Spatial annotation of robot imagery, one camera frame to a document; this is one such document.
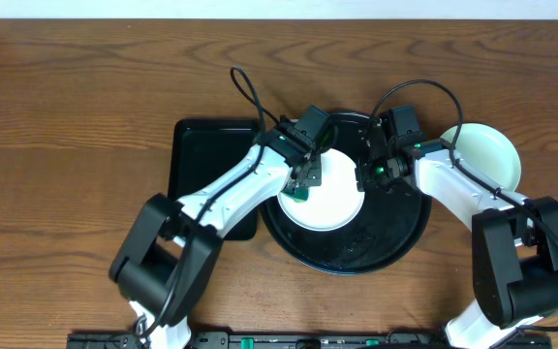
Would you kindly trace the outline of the mint plate bottom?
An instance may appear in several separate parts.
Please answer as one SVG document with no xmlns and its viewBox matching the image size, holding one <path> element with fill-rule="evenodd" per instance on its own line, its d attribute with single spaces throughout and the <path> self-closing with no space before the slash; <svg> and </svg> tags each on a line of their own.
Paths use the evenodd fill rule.
<svg viewBox="0 0 558 349">
<path fill-rule="evenodd" d="M 521 161 L 513 143 L 497 129 L 480 123 L 463 124 L 455 144 L 462 166 L 479 171 L 496 184 L 515 191 L 521 179 Z"/>
</svg>

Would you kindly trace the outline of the green scrubbing sponge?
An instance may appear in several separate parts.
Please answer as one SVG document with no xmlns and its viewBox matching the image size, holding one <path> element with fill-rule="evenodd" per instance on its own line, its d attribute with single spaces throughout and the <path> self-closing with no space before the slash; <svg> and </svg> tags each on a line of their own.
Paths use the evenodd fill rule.
<svg viewBox="0 0 558 349">
<path fill-rule="evenodd" d="M 309 198 L 309 189 L 307 187 L 288 188 L 283 194 L 297 203 L 306 202 Z"/>
</svg>

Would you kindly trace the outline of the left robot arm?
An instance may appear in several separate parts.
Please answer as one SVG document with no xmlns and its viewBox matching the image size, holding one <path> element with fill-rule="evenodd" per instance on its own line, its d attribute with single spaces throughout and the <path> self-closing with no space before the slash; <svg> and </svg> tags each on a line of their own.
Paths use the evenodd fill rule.
<svg viewBox="0 0 558 349">
<path fill-rule="evenodd" d="M 300 183 L 326 134 L 277 126 L 197 192 L 150 198 L 119 248 L 108 277 L 138 315 L 147 348 L 183 348 L 187 317 L 209 282 L 228 232 L 263 201 Z"/>
</svg>

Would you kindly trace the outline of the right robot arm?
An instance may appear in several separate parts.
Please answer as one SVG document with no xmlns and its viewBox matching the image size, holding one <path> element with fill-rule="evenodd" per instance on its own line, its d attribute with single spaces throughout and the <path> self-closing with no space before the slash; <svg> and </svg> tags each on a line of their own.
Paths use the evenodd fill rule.
<svg viewBox="0 0 558 349">
<path fill-rule="evenodd" d="M 527 331 L 558 333 L 558 202 L 499 186 L 466 161 L 455 141 L 419 129 L 371 126 L 360 186 L 405 181 L 472 234 L 474 301 L 445 326 L 455 348 L 500 348 Z"/>
</svg>

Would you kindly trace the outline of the white plate top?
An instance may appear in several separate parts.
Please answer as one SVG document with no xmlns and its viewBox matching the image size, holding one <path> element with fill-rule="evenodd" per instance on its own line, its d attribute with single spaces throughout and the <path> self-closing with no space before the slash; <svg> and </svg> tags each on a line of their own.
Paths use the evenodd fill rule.
<svg viewBox="0 0 558 349">
<path fill-rule="evenodd" d="M 322 184 L 309 187 L 307 198 L 281 193 L 283 212 L 298 226 L 316 232 L 341 228 L 360 211 L 365 198 L 357 190 L 356 163 L 343 152 L 330 149 L 321 155 Z"/>
</svg>

